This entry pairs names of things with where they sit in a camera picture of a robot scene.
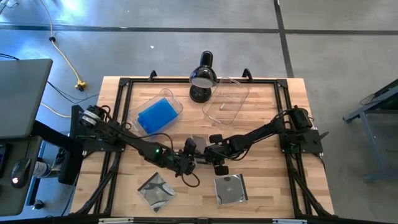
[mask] cd case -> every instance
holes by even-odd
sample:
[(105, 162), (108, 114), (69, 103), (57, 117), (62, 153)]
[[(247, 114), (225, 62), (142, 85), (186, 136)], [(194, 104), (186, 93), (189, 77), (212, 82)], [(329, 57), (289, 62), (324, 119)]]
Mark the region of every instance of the cd case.
[(144, 197), (154, 212), (158, 212), (175, 197), (174, 189), (158, 172), (139, 187), (138, 192)]
[(217, 178), (214, 180), (214, 185), (218, 205), (246, 202), (248, 200), (242, 174)]

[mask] blue sponge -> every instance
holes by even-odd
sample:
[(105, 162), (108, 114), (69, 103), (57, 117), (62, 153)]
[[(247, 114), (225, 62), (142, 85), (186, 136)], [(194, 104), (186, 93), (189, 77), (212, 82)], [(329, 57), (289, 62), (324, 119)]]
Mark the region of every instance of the blue sponge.
[(147, 134), (153, 134), (178, 116), (172, 105), (163, 98), (138, 114), (138, 123)]

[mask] wooden table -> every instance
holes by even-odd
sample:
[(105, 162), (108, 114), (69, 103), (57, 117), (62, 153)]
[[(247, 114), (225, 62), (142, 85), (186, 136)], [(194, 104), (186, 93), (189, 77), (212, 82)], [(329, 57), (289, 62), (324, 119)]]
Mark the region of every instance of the wooden table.
[[(120, 77), (104, 77), (98, 105), (114, 107)], [(304, 80), (287, 79), (292, 105), (305, 108), (309, 113)], [(274, 87), (269, 84), (248, 84), (250, 93), (246, 98), (235, 121), (228, 129), (212, 126), (204, 120), (201, 111), (203, 104), (195, 103), (189, 97), (189, 83), (135, 83), (132, 88), (130, 108), (136, 108), (169, 88), (183, 104), (181, 120), (166, 133), (174, 141), (175, 149), (182, 149), (186, 138), (191, 134), (208, 139), (211, 134), (222, 134), (225, 138), (233, 134), (246, 134), (268, 123), (277, 113)], [(119, 120), (124, 106), (122, 97)], [(162, 142), (169, 145), (166, 139)], [(84, 160), (78, 179), (72, 212), (77, 211), (97, 187), (103, 163), (104, 153), (96, 152)], [(219, 217), (219, 218), (288, 218), (293, 217), (292, 199), (287, 178), (284, 155), (280, 152), (277, 136), (256, 143), (248, 155), (239, 162), (226, 161), (230, 174), (243, 174), (249, 200), (221, 208), (217, 207), (213, 180), (216, 178), (213, 168), (198, 165), (195, 169), (201, 184), (197, 188), (187, 187), (181, 178), (175, 178), (174, 172), (161, 169), (144, 161), (138, 152), (127, 147), (122, 153), (119, 175), (113, 201), (112, 216), (129, 217)], [(324, 208), (333, 213), (328, 183), (319, 158), (311, 154), (303, 155), (303, 164), (307, 184)], [(147, 202), (138, 194), (137, 189), (155, 172), (175, 189), (177, 195), (159, 213), (154, 213)], [(192, 176), (187, 182), (195, 183)], [(301, 191), (298, 188), (300, 208), (304, 212)], [(103, 198), (106, 203), (108, 190)]]

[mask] gray floor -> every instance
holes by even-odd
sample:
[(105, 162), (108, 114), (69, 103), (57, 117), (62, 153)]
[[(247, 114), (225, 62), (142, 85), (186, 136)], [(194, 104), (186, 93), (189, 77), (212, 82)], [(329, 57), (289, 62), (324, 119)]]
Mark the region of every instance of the gray floor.
[[(47, 25), (39, 1), (20, 0), (5, 8), (0, 25)], [(272, 0), (47, 0), (55, 24), (105, 27), (277, 28)], [(286, 29), (396, 30), (393, 0), (280, 0)], [(0, 52), (19, 58), (52, 58), (50, 81), (77, 98), (76, 78), (48, 41), (49, 31), (0, 30)], [(250, 68), (255, 77), (286, 77), (279, 34), (70, 32), (55, 33), (59, 47), (98, 93), (105, 75), (189, 75), (202, 51), (215, 55), (218, 76), (237, 77)], [(345, 218), (398, 222), (398, 181), (365, 184), (374, 159), (360, 121), (341, 119), (359, 100), (397, 78), (398, 36), (288, 35), (294, 76), (304, 78), (316, 124), (330, 135), (323, 140), (326, 174), (335, 213)], [(43, 102), (69, 114), (71, 103), (51, 88)], [(82, 103), (82, 107), (96, 98)], [(66, 131), (69, 120), (40, 108), (37, 119)], [(46, 151), (51, 158), (53, 152)], [(57, 180), (40, 185), (38, 198), (49, 206), (26, 208), (15, 218), (60, 215), (70, 187)]]

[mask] lamp base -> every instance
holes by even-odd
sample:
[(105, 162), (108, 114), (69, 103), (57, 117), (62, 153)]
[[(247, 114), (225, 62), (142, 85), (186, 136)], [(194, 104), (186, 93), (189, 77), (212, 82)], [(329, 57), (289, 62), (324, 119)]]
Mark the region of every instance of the lamp base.
[(197, 103), (204, 103), (211, 97), (211, 88), (200, 88), (192, 85), (189, 89), (189, 96)]

